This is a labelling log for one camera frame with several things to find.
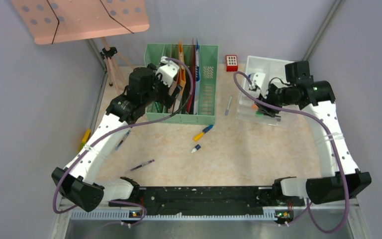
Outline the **red translucent file folder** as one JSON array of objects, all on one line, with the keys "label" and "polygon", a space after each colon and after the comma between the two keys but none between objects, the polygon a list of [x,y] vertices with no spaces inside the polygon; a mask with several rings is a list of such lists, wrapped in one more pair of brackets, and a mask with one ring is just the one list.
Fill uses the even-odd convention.
[{"label": "red translucent file folder", "polygon": [[[190,70],[191,70],[191,75],[192,75],[192,82],[194,84],[194,87],[195,87],[195,83],[196,83],[196,72],[195,72],[195,43],[194,41],[192,41],[192,44],[191,44],[191,51],[190,51]],[[189,102],[187,103],[187,109],[186,109],[186,112],[189,114],[189,115],[193,115],[193,109],[194,109],[194,96],[195,96],[195,90],[193,90],[192,94],[191,94],[191,98],[189,100]]]}]

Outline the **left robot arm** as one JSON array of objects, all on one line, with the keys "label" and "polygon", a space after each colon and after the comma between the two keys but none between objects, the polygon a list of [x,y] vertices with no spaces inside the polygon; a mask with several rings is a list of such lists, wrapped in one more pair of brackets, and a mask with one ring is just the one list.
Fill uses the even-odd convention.
[{"label": "left robot arm", "polygon": [[65,167],[57,167],[52,172],[57,193],[86,212],[111,200],[121,199],[128,206],[138,203],[140,193],[133,180],[120,177],[97,182],[96,176],[130,128],[139,125],[137,120],[150,104],[157,102],[170,107],[175,102],[181,90],[176,88],[171,92],[170,87],[179,70],[173,62],[159,68],[149,64],[133,70],[124,92],[110,102],[100,124],[79,154]]}]

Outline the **yellow dropper bottle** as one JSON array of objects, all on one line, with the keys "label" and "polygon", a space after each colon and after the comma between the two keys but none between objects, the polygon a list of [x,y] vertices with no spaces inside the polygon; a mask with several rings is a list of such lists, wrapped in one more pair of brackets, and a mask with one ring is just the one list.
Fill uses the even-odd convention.
[{"label": "yellow dropper bottle", "polygon": [[193,137],[193,140],[195,142],[199,141],[204,136],[204,134],[205,134],[204,132],[197,134],[196,136]]}]

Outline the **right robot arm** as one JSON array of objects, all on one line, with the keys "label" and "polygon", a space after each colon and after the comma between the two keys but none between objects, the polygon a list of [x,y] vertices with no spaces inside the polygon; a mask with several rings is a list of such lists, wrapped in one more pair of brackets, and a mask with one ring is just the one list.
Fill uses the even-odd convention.
[{"label": "right robot arm", "polygon": [[327,81],[315,81],[307,61],[285,65],[286,81],[279,85],[265,73],[249,75],[251,91],[261,90],[257,104],[264,116],[279,118],[286,106],[298,106],[298,113],[308,117],[319,160],[318,178],[288,177],[275,180],[272,200],[285,205],[292,197],[308,198],[314,204],[348,201],[372,182],[369,172],[362,172],[353,160],[336,114],[336,98]]}]

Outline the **green file rack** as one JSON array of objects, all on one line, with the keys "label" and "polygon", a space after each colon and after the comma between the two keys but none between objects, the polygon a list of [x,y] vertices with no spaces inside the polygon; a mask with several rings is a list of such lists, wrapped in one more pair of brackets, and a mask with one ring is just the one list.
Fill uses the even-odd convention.
[{"label": "green file rack", "polygon": [[[219,47],[200,44],[200,90],[197,115],[189,115],[186,109],[181,114],[163,121],[164,123],[210,125],[215,123],[216,79]],[[189,66],[191,44],[183,44],[184,61]],[[144,53],[144,64],[159,65],[161,57],[170,57],[171,44],[148,44]]]}]

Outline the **clear plastic drawer unit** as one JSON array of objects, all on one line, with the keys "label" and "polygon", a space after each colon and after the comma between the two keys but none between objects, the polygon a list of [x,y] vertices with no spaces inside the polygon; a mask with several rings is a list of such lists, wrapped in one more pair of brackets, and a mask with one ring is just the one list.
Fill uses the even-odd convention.
[{"label": "clear plastic drawer unit", "polygon": [[[245,89],[247,93],[257,98],[259,95],[263,97],[267,94],[268,84],[270,80],[278,87],[285,86],[283,82],[287,82],[285,76],[285,65],[290,61],[264,58],[257,56],[248,56],[245,67],[245,74],[251,79],[256,79],[259,87],[255,91],[251,91],[249,82],[242,76],[237,76],[237,79],[241,83],[241,87]],[[257,117],[255,114],[257,110],[251,108],[255,104],[253,100],[248,98],[245,94],[240,93],[238,98],[238,105],[236,111],[236,118],[239,120],[246,120],[256,123],[268,124],[272,126],[291,126],[298,120],[298,115],[288,112],[280,112],[280,118],[272,118],[269,116]]]}]

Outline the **green children's book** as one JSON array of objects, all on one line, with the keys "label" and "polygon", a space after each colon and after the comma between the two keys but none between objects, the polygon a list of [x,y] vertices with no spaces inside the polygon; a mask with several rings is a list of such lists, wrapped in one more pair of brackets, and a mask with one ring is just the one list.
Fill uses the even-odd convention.
[{"label": "green children's book", "polygon": [[159,102],[154,102],[154,110],[156,113],[162,113],[163,106]]}]

